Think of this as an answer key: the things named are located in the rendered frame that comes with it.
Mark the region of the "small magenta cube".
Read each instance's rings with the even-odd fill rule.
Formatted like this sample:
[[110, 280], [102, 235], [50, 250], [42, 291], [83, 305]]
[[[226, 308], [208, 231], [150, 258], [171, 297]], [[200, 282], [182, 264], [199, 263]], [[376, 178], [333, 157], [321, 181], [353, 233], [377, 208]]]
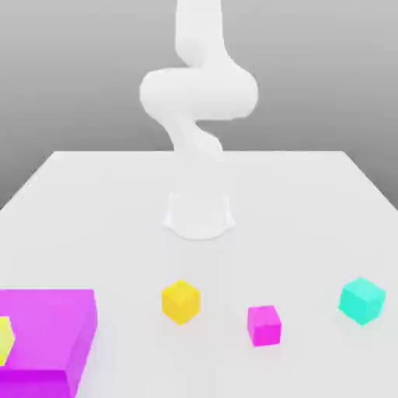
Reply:
[[254, 347], [280, 344], [281, 320], [273, 305], [247, 309], [247, 330]]

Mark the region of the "small turquoise cube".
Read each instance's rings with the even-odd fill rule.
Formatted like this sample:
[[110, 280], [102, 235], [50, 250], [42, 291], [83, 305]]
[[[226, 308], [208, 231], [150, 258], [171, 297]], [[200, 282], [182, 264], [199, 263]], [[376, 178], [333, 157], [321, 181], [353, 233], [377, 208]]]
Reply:
[[343, 286], [338, 309], [363, 326], [380, 316], [385, 300], [384, 289], [365, 278], [356, 278]]

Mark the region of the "small pale yellow cube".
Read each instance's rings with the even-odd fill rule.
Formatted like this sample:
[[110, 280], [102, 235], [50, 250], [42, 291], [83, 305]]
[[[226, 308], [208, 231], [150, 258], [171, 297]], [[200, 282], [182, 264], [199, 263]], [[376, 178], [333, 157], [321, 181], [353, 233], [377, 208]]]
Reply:
[[0, 367], [7, 362], [14, 341], [15, 335], [9, 317], [0, 316]]

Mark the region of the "large magenta box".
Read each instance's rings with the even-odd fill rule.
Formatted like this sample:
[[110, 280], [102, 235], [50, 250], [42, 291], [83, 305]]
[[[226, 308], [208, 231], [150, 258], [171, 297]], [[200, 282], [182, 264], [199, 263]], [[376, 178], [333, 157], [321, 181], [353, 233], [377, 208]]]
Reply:
[[0, 289], [16, 337], [0, 398], [76, 398], [97, 328], [92, 289]]

